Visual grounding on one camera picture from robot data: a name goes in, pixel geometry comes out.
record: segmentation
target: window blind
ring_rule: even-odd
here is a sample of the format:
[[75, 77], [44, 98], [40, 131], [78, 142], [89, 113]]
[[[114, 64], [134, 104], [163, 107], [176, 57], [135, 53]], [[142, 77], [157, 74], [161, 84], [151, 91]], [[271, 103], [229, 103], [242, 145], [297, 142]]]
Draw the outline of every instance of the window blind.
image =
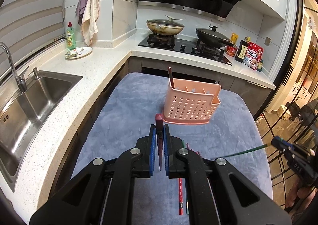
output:
[[[0, 41], [15, 65], [64, 36], [63, 0], [5, 0], [0, 8]], [[0, 49], [0, 80], [10, 71]]]

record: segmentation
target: gas stove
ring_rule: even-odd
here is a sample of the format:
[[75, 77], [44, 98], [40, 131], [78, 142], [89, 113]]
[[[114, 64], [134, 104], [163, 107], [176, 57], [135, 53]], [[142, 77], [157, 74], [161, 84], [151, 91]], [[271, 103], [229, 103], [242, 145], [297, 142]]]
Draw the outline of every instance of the gas stove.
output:
[[206, 59], [214, 60], [228, 65], [233, 65], [224, 56], [224, 50], [220, 48], [211, 48], [200, 40], [197, 42], [176, 39], [174, 36], [162, 36], [150, 34], [139, 44], [140, 47], [159, 48], [170, 51], [192, 54]]

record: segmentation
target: stainless steel sink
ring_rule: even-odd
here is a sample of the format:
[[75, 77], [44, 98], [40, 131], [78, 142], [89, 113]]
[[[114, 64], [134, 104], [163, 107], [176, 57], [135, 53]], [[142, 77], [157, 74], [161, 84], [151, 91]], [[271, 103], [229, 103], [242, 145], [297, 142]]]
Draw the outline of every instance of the stainless steel sink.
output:
[[53, 109], [82, 76], [39, 71], [0, 109], [0, 170], [12, 191], [27, 149]]

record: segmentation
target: soy sauce bottle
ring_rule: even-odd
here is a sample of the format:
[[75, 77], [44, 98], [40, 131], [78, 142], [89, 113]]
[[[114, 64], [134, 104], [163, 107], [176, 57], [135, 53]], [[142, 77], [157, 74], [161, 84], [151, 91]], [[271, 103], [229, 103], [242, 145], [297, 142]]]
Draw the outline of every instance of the soy sauce bottle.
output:
[[251, 40], [250, 37], [245, 37], [245, 40], [241, 40], [241, 43], [239, 45], [238, 51], [235, 56], [235, 60], [242, 63], [244, 60], [244, 56], [246, 54], [247, 48], [248, 48], [248, 43]]

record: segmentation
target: plate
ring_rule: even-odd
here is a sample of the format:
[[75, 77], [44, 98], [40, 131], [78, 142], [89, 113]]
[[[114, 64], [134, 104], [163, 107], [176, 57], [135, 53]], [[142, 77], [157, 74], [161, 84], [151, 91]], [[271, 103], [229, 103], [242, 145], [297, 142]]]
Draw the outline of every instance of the plate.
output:
[[88, 55], [92, 51], [93, 51], [93, 48], [91, 48], [91, 47], [75, 48], [73, 50], [68, 51], [65, 54], [65, 58], [67, 58], [67, 59], [81, 58], [83, 56]]

